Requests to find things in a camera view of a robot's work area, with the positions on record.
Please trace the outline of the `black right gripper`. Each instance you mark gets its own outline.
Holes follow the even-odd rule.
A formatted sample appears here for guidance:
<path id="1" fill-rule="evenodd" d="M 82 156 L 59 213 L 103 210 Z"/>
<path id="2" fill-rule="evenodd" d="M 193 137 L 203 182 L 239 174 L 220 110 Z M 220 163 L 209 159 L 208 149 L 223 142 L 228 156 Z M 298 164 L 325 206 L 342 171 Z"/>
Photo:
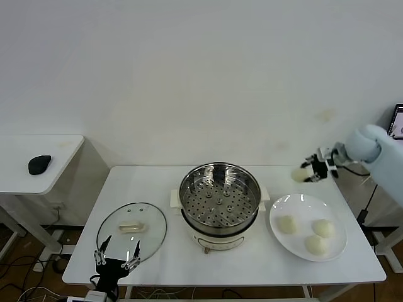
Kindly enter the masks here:
<path id="1" fill-rule="evenodd" d="M 320 161 L 318 160 L 317 155 L 311 155 L 305 159 L 300 167 L 306 168 L 310 165 L 314 165 L 314 175 L 305 178 L 303 182 L 319 182 L 323 179 L 327 179 L 329 168 L 326 160 Z"/>

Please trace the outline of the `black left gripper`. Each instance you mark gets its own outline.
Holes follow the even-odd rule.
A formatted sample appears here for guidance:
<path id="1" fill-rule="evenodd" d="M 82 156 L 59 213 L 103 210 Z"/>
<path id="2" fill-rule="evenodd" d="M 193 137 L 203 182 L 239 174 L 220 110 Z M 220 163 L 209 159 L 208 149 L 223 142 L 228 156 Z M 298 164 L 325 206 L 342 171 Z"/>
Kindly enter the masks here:
<path id="1" fill-rule="evenodd" d="M 133 271 L 140 263 L 140 240 L 137 242 L 133 256 L 126 262 L 124 260 L 105 258 L 105 252 L 112 235 L 102 242 L 100 248 L 94 251 L 95 270 L 99 275 L 96 283 L 96 290 L 102 292 L 113 292 L 118 290 L 120 279 L 127 277 L 129 271 Z"/>

